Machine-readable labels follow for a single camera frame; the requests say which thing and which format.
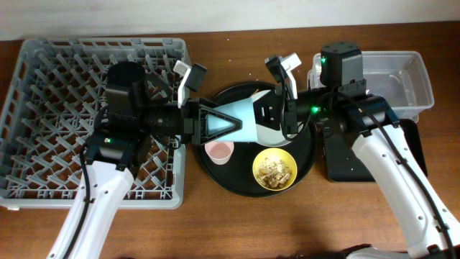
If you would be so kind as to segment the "pink cup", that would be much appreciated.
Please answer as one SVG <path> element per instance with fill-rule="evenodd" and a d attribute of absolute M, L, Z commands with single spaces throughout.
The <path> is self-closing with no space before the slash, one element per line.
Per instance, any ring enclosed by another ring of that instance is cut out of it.
<path fill-rule="evenodd" d="M 234 151 L 233 142 L 213 141 L 205 144 L 205 151 L 208 157 L 216 165 L 228 163 Z"/>

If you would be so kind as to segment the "white round plate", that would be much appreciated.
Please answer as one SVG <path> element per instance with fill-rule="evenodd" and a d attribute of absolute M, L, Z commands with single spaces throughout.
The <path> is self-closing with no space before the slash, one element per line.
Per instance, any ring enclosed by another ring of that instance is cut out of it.
<path fill-rule="evenodd" d="M 262 96 L 277 96 L 277 94 L 272 89 L 257 90 L 251 95 L 251 100 L 254 102 Z M 282 134 L 282 130 L 276 131 L 256 124 L 256 131 L 257 143 L 265 147 L 282 147 L 290 142 L 285 139 Z"/>

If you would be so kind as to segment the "light blue cup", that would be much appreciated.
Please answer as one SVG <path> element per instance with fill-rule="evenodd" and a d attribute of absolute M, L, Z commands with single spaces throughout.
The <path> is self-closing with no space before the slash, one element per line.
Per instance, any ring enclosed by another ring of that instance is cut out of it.
<path fill-rule="evenodd" d="M 230 133 L 218 137 L 219 142 L 256 142 L 257 127 L 254 104 L 251 98 L 234 101 L 215 108 L 216 111 L 228 116 L 228 119 L 217 115 L 208 115 L 206 130 L 216 134 L 231 130 Z"/>

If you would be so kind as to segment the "yellow bowl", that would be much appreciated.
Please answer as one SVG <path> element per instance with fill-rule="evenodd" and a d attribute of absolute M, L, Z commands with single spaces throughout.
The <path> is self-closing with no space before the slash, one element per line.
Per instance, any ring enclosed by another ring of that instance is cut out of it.
<path fill-rule="evenodd" d="M 290 153 L 272 147 L 256 156 L 252 172 L 262 188 L 269 191 L 284 191 L 294 184 L 298 176 L 298 166 Z"/>

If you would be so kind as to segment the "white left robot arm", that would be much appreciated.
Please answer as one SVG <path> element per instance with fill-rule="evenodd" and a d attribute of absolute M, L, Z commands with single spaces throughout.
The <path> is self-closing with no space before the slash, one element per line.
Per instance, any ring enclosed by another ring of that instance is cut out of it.
<path fill-rule="evenodd" d="M 204 145 L 238 131 L 242 121 L 205 99 L 176 104 L 151 101 L 147 87 L 169 86 L 139 63 L 123 61 L 107 72 L 107 105 L 80 149 L 81 183 L 49 258 L 97 258 L 121 201 L 131 189 L 156 140 L 168 149 Z"/>

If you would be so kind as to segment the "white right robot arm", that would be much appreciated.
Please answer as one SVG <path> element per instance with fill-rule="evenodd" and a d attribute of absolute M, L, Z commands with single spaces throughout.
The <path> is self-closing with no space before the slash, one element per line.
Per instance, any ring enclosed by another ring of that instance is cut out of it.
<path fill-rule="evenodd" d="M 386 99 L 367 93 L 361 50 L 350 42 L 321 49 L 321 88 L 298 91 L 300 58 L 273 55 L 265 65 L 280 87 L 276 130 L 294 141 L 312 118 L 328 119 L 384 194 L 410 258 L 458 258 L 459 221 L 446 208 L 410 151 Z"/>

